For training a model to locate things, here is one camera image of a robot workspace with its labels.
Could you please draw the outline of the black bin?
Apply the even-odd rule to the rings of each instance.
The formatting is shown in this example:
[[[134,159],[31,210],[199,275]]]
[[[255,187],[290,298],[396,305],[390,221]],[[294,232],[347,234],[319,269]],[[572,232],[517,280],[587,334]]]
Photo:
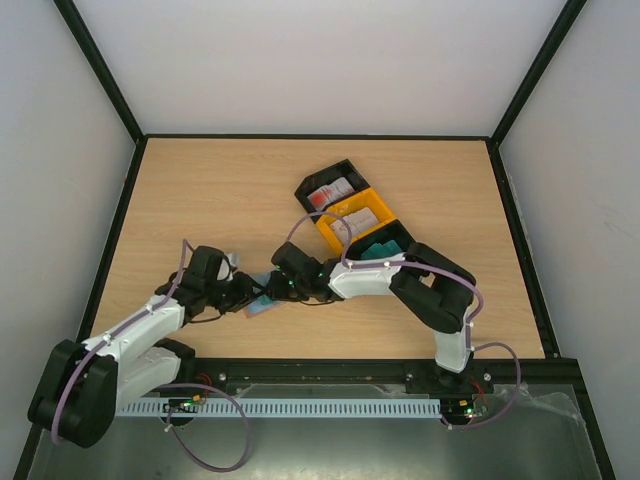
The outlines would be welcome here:
[[[350,260],[378,260],[405,252],[415,242],[414,237],[399,220],[363,235],[347,249]]]
[[[353,163],[344,159],[305,177],[294,197],[307,213],[320,212],[369,187]]]

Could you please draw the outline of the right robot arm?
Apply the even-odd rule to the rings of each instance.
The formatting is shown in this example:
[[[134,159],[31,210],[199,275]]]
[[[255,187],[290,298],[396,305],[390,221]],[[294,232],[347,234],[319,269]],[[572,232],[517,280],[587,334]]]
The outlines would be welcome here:
[[[427,245],[380,259],[346,256],[321,263],[292,242],[273,255],[275,270],[266,286],[278,301],[339,302],[361,296],[393,296],[434,332],[436,379],[445,390],[460,390],[471,379],[471,330],[484,308],[476,279]]]

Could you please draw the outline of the brown leather card holder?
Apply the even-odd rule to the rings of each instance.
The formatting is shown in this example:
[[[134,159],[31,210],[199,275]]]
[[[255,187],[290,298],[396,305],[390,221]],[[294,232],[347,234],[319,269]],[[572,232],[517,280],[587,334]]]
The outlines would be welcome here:
[[[270,279],[270,276],[271,271],[251,274],[250,277],[254,282],[257,283],[257,286],[253,288],[253,291],[255,293],[258,293],[261,287],[265,287]],[[261,294],[244,308],[244,314],[247,318],[252,318],[274,308],[280,307],[283,304],[283,301],[273,300],[268,295]]]

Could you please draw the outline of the yellow bin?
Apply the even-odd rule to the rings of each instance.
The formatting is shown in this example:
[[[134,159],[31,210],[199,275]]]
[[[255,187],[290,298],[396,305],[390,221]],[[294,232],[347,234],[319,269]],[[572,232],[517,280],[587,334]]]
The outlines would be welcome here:
[[[348,244],[363,239],[397,219],[377,191],[367,188],[327,208],[316,227],[334,253],[340,255]]]

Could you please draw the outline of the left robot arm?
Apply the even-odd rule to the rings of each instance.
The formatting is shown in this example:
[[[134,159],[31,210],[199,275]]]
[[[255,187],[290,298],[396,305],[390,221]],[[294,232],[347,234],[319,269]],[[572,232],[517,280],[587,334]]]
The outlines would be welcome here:
[[[55,442],[96,444],[120,410],[179,377],[194,352],[171,334],[207,308],[230,309],[242,283],[236,254],[184,245],[178,269],[133,314],[91,338],[53,348],[28,420]]]

